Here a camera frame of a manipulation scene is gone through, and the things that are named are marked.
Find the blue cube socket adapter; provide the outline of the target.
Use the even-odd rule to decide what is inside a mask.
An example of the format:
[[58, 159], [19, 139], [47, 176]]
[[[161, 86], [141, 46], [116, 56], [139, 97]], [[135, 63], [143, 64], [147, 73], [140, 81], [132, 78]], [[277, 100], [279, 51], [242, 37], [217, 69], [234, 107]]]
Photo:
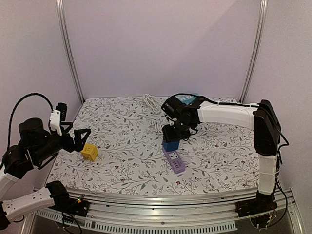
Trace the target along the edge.
[[179, 140], [167, 142], [165, 139], [163, 139], [162, 147], [164, 151], [172, 152], [172, 151], [176, 151], [179, 148], [179, 143], [180, 143]]

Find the yellow cube socket adapter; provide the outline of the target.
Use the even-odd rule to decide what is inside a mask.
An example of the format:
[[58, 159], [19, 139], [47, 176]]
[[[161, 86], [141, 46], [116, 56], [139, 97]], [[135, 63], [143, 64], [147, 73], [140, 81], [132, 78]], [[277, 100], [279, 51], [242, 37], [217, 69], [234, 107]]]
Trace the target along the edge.
[[95, 161], [98, 156], [98, 148], [96, 145], [86, 143], [81, 154], [85, 160]]

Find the purple power strip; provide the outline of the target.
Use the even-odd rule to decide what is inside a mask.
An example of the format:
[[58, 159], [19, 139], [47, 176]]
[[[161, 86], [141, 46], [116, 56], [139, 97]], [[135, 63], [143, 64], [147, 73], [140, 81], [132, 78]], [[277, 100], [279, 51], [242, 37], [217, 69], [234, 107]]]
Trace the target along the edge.
[[186, 170], [185, 163], [182, 161], [177, 151], [166, 151], [163, 148], [163, 153], [175, 174], [182, 173]]

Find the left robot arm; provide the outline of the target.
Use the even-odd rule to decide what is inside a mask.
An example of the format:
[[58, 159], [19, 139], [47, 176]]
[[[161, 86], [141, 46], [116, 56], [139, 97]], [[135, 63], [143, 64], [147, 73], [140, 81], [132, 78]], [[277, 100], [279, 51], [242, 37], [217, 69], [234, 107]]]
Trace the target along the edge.
[[[20, 141], [17, 145], [7, 145], [0, 164], [0, 195], [4, 196], [8, 190], [27, 172], [47, 166], [58, 155], [59, 151], [80, 153], [91, 133], [89, 128], [74, 130], [72, 122], [67, 122], [67, 105], [58, 103], [55, 108], [51, 101], [43, 94], [29, 93], [21, 97], [15, 104], [13, 111], [28, 97], [38, 96], [47, 101], [50, 106], [48, 130], [43, 121], [33, 117], [19, 124]], [[50, 208], [65, 215], [64, 220], [74, 220], [75, 216], [86, 217], [90, 203], [84, 200], [84, 195], [71, 198], [65, 186], [58, 180], [47, 183], [43, 188], [31, 194], [0, 201], [0, 228], [6, 229], [20, 217], [43, 208]]]

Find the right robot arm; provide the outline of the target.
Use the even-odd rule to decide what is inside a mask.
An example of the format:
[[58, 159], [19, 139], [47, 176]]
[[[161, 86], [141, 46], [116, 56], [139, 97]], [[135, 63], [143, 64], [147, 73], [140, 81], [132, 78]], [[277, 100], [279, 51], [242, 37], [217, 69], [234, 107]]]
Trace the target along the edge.
[[265, 99], [256, 104], [220, 102], [194, 94], [191, 95], [193, 101], [185, 103], [180, 96], [182, 94], [178, 93], [169, 97], [161, 106], [167, 119], [173, 122], [162, 127], [163, 150], [177, 150], [179, 142], [189, 140], [191, 131], [197, 132], [201, 123], [229, 124], [252, 130], [260, 162], [258, 191], [252, 208], [257, 213], [263, 212], [270, 206], [277, 187], [281, 148], [289, 145], [271, 103]]

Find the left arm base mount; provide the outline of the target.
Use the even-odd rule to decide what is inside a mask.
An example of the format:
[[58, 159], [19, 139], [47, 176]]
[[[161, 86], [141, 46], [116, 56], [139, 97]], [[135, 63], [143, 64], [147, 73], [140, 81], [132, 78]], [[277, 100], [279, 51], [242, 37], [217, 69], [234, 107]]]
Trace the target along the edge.
[[59, 195], [54, 197], [54, 205], [50, 209], [86, 217], [89, 211], [90, 202], [84, 199], [84, 195], [79, 198], [70, 198], [69, 195]]

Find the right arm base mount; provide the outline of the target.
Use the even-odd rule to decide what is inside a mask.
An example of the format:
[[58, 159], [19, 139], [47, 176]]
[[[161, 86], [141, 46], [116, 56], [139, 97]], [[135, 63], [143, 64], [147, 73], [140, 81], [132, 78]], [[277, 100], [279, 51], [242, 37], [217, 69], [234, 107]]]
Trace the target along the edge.
[[268, 212], [277, 208], [277, 202], [273, 194], [264, 195], [256, 193], [256, 198], [235, 203], [235, 212], [239, 217]]

